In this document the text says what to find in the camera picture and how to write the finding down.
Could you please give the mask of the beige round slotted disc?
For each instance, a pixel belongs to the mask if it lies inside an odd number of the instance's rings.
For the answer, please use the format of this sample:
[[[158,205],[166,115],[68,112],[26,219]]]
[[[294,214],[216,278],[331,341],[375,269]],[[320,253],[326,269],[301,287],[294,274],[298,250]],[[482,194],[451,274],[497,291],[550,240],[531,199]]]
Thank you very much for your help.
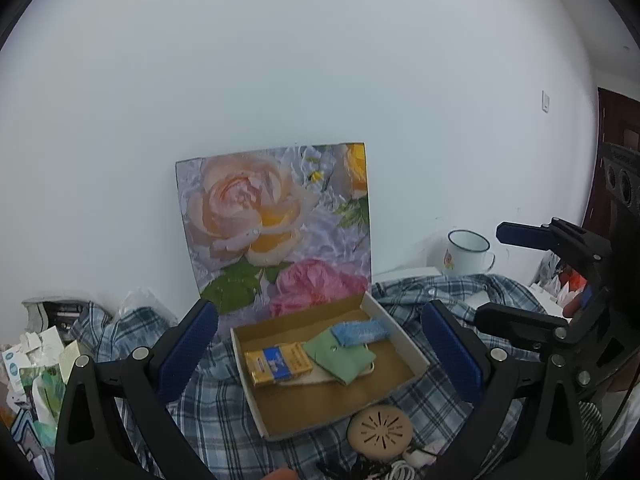
[[[347,429],[347,441],[358,454],[377,462],[401,456],[413,438],[409,417],[393,405],[378,404],[356,414]]]

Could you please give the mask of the blue tissue packet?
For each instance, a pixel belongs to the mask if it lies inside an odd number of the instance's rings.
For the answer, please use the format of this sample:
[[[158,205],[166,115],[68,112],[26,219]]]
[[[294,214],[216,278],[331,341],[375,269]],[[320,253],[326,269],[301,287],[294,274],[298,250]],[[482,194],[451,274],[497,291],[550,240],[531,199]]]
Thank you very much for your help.
[[[330,332],[336,341],[345,348],[364,346],[387,339],[390,332],[378,320],[349,321],[333,325]]]

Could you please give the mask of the green fabric pouch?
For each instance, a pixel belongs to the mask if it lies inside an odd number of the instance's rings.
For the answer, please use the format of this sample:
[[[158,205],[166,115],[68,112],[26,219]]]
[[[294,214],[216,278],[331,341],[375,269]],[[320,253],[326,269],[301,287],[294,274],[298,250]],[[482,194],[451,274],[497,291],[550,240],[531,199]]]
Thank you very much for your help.
[[[368,370],[376,359],[376,354],[366,346],[342,347],[329,328],[304,342],[303,348],[314,364],[344,386],[350,385],[360,374]]]

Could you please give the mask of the yellow blue cigarette pack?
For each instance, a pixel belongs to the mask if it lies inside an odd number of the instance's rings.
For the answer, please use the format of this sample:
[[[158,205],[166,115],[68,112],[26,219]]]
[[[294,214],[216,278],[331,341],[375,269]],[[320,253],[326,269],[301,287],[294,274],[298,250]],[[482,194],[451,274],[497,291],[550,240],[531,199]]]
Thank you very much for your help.
[[[314,369],[300,342],[245,352],[244,359],[254,387],[287,382],[308,375]]]

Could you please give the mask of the cartoon paper bag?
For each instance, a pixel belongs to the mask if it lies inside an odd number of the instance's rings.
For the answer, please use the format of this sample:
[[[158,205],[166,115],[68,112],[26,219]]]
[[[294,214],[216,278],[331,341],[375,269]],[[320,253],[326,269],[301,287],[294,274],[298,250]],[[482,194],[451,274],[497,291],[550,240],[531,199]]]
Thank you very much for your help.
[[[9,426],[10,435],[25,456],[27,463],[33,466],[41,478],[53,480],[55,477],[52,455],[41,445],[32,414],[19,410]]]

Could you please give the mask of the green patterned tissue pack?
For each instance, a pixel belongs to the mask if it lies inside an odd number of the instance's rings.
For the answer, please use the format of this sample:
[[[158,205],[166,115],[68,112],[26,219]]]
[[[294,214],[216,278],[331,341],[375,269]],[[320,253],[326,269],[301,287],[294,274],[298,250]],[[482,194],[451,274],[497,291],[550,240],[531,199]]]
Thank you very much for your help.
[[[60,367],[36,366],[20,369],[20,378],[40,444],[53,453],[66,385]]]

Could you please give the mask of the white enamel mug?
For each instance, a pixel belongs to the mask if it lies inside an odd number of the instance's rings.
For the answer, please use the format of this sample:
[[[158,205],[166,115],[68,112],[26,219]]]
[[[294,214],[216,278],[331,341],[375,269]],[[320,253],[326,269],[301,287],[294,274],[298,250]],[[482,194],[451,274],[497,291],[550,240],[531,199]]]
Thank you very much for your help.
[[[442,257],[442,273],[445,275],[472,275],[489,273],[495,266],[496,255],[484,235],[464,229],[447,234],[447,244]]]

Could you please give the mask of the small beige box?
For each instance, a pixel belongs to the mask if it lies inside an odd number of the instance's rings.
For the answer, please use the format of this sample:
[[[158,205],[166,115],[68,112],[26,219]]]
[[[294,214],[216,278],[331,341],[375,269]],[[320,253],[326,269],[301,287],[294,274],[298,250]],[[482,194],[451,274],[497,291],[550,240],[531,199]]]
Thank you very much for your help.
[[[68,383],[75,362],[83,353],[84,352],[81,349],[81,345],[78,344],[77,340],[73,340],[72,342],[70,342],[60,353],[60,356],[58,357],[58,367],[60,368],[61,377],[64,384]]]

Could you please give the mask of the blue plaid shirt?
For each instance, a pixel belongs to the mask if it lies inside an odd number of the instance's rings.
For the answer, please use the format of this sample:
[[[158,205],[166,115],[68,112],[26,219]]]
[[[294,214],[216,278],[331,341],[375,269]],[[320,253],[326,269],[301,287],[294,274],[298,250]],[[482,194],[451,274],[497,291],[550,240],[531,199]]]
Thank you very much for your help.
[[[431,363],[422,378],[387,401],[410,418],[414,443],[434,452],[454,440],[472,408],[459,399],[437,362],[422,332],[420,314],[424,304],[437,299],[458,321],[468,324],[475,313],[470,299],[480,292],[495,304],[544,313],[527,287],[501,275],[417,276],[372,288],[373,297]],[[166,318],[151,307],[114,318],[97,304],[88,304],[70,336],[93,359],[105,362],[126,358],[139,346],[151,347],[168,327]],[[280,442],[259,437],[228,340],[216,338],[209,344],[183,395],[169,404],[168,412],[219,479],[259,479],[280,466],[291,467],[299,478],[318,479],[320,460],[347,467],[356,458],[347,443],[345,419]]]

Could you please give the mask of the dark brown door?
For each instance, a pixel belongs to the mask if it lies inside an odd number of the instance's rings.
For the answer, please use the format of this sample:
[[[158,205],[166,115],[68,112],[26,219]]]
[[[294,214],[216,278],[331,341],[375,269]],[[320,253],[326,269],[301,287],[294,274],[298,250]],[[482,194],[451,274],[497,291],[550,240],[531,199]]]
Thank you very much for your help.
[[[598,89],[597,161],[582,226],[608,237],[628,211],[639,217],[639,102]]]

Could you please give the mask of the cardboard tray box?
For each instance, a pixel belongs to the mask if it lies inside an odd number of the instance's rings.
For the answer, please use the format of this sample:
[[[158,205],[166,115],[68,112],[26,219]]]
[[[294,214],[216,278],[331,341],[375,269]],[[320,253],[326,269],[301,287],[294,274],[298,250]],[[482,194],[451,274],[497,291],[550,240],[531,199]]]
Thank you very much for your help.
[[[346,347],[334,327],[381,324],[386,336]],[[279,441],[355,414],[421,378],[426,356],[373,297],[319,304],[234,328],[231,341],[258,434]]]

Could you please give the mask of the rose flower painting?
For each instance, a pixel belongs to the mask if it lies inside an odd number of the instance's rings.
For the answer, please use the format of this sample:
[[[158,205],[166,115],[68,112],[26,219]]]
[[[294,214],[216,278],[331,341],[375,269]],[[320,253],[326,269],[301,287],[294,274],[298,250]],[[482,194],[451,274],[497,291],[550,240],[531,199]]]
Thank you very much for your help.
[[[180,160],[186,247],[200,295],[229,326],[361,294],[371,284],[361,142]]]

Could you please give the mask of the white wall switch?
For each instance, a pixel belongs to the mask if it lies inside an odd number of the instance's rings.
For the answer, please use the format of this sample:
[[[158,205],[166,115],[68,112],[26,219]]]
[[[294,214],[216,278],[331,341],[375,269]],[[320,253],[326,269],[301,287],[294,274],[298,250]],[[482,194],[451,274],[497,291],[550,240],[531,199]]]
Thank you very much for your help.
[[[549,113],[550,96],[544,90],[541,91],[541,109],[544,113]]]

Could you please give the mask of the black box at wall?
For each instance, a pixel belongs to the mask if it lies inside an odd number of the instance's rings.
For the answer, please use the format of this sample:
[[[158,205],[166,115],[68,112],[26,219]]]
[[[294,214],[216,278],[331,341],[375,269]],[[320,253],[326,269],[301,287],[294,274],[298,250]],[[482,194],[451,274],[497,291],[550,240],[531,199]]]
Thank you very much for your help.
[[[26,330],[41,333],[54,326],[60,333],[67,333],[90,304],[90,300],[58,296],[23,300],[22,306],[27,312]]]

